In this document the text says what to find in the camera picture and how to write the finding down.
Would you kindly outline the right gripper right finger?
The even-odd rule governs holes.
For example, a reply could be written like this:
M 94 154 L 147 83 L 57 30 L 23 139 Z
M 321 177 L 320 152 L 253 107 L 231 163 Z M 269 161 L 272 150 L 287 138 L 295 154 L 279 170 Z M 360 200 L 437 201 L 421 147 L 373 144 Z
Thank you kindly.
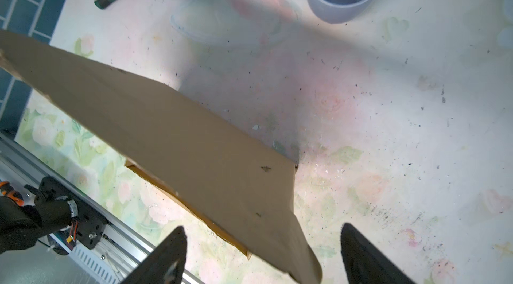
M 341 256 L 349 284 L 414 282 L 351 223 L 344 223 L 340 235 Z

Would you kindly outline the brown cardboard box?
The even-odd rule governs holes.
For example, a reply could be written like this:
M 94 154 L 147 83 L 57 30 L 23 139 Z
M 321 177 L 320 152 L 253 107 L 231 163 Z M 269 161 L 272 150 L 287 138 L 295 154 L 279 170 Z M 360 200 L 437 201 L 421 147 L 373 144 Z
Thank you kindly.
M 1 67 L 148 180 L 298 283 L 322 269 L 293 212 L 296 164 L 171 87 L 1 32 Z

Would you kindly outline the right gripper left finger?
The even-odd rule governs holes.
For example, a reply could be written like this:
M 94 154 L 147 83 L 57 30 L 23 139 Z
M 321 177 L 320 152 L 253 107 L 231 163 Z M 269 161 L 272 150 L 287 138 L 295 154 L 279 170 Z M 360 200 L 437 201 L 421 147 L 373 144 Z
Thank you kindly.
M 183 226 L 177 227 L 122 284 L 179 284 L 186 265 L 187 236 Z

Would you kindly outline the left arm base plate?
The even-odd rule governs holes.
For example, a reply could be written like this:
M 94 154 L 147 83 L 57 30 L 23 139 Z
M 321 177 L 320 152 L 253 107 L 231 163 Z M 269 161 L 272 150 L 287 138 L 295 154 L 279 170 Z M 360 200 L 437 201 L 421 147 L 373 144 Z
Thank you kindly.
M 37 196 L 37 203 L 47 203 L 54 200 L 73 201 L 70 213 L 70 224 L 63 229 L 47 236 L 49 246 L 59 255 L 69 255 L 78 244 L 89 250 L 95 249 L 109 224 L 107 218 L 99 213 L 83 198 L 72 193 L 56 178 L 42 179 Z

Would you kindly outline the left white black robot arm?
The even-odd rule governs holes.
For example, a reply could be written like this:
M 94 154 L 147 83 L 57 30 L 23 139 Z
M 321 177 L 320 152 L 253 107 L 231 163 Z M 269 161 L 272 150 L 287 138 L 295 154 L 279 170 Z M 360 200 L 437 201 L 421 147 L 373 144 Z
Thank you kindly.
M 20 207 L 12 199 L 1 197 L 1 252 L 32 248 L 39 238 L 71 225 L 76 211 L 73 201 Z

